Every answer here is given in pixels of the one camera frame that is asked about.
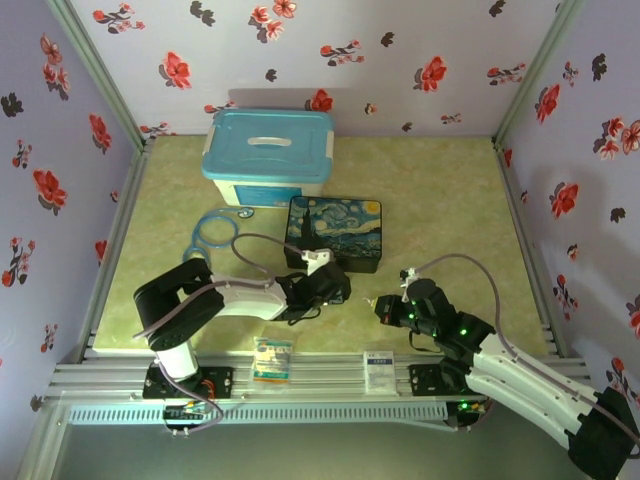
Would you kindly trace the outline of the aluminium frame rail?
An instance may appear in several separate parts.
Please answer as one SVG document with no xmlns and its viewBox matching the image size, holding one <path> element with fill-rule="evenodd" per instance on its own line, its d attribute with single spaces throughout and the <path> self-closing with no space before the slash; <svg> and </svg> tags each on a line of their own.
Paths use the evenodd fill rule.
<svg viewBox="0 0 640 480">
<path fill-rule="evenodd" d="M 137 400 L 153 358 L 141 351 L 99 355 L 92 353 L 80 364 L 55 367 L 43 396 L 60 399 L 76 394 L 89 398 Z M 252 356 L 248 353 L 205 355 L 201 366 L 231 367 L 234 384 L 231 398 L 266 399 L 268 391 L 250 391 Z M 360 354 L 295 354 L 291 364 L 291 383 L 275 395 L 292 401 L 360 401 L 365 395 L 364 360 Z"/>
</svg>

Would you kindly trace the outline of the blue stethoscope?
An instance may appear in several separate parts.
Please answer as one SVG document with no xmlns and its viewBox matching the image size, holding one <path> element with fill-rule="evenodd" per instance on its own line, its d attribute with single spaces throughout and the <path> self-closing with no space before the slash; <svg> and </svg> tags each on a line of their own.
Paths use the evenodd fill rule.
<svg viewBox="0 0 640 480">
<path fill-rule="evenodd" d="M 231 217 L 234 214 L 238 219 L 249 219 L 255 215 L 255 210 L 252 207 L 224 207 L 213 209 L 204 214 L 194 226 L 190 242 L 182 254 L 182 261 L 186 262 L 199 255 L 203 258 L 208 265 L 211 264 L 211 250 L 225 249 L 231 245 L 231 241 L 238 236 L 239 226 L 237 222 Z M 213 242 L 207 240 L 203 236 L 203 228 L 215 221 L 222 221 L 232 228 L 232 234 L 228 240 L 224 242 Z"/>
</svg>

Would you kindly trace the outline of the starry night tin box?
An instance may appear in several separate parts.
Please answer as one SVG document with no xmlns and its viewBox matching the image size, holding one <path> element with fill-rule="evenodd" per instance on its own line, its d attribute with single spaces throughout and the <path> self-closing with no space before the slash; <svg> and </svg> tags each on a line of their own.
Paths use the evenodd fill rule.
<svg viewBox="0 0 640 480">
<path fill-rule="evenodd" d="M 382 258 L 382 204 L 296 196 L 290 200 L 285 242 L 301 251 L 329 249 L 344 271 L 373 274 Z"/>
</svg>

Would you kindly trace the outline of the clear plastic packet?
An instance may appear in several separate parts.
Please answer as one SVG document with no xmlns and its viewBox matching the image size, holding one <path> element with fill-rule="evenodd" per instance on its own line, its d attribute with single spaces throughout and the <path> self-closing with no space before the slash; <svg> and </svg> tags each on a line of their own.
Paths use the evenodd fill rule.
<svg viewBox="0 0 640 480">
<path fill-rule="evenodd" d="M 292 341 L 255 338 L 250 380 L 258 385 L 288 385 L 292 353 Z"/>
</svg>

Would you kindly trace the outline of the small white card box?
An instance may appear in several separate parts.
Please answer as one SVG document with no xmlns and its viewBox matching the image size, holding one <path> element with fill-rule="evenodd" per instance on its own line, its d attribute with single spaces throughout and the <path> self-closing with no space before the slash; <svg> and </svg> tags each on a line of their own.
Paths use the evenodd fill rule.
<svg viewBox="0 0 640 480">
<path fill-rule="evenodd" d="M 397 394 L 395 357 L 392 351 L 365 351 L 363 365 L 367 394 Z"/>
</svg>

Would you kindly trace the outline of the aluminium frame post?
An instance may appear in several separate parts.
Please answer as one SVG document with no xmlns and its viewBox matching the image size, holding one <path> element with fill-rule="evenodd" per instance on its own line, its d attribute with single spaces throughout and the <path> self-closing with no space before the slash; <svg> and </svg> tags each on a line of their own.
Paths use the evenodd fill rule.
<svg viewBox="0 0 640 480">
<path fill-rule="evenodd" d="M 519 115 L 519 111 L 521 110 L 527 95 L 533 89 L 540 76 L 544 73 L 546 66 L 552 59 L 555 51 L 564 42 L 572 24 L 579 16 L 580 11 L 586 2 L 587 0 L 562 0 L 559 3 L 559 7 L 555 12 L 553 22 L 551 23 L 548 32 L 543 38 L 540 47 L 528 67 L 527 73 L 525 74 L 521 85 L 518 87 L 513 100 L 509 104 L 496 133 L 492 136 L 493 145 L 498 145 L 505 139 L 509 129 Z"/>
<path fill-rule="evenodd" d="M 45 2 L 65 31 L 67 38 L 94 80 L 104 100 L 116 116 L 120 127 L 127 134 L 136 149 L 139 152 L 143 152 L 147 141 L 137 127 L 124 97 L 117 88 L 94 42 L 75 11 L 71 0 L 45 0 Z"/>
</svg>

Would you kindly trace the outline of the blue lidded storage box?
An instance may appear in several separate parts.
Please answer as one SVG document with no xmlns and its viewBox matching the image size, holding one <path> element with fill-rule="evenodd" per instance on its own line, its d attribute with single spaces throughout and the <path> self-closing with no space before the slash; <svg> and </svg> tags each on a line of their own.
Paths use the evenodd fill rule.
<svg viewBox="0 0 640 480">
<path fill-rule="evenodd" d="M 295 196 L 322 194 L 333 146 L 326 113 L 229 109 L 208 132 L 201 172 L 230 206 L 286 207 Z"/>
</svg>

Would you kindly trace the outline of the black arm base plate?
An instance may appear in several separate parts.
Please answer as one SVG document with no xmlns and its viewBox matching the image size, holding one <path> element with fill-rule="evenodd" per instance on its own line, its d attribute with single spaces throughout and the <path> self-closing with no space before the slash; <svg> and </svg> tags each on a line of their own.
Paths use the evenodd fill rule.
<svg viewBox="0 0 640 480">
<path fill-rule="evenodd" d="M 408 366 L 408 373 L 414 397 L 479 395 L 469 387 L 465 376 L 451 367 L 412 364 Z"/>
<path fill-rule="evenodd" d="M 191 377 L 175 380 L 180 387 L 209 400 L 229 399 L 234 383 L 232 367 L 200 367 Z M 187 395 L 174 387 L 157 365 L 149 367 L 146 373 L 142 397 L 144 399 L 186 398 Z"/>
</svg>

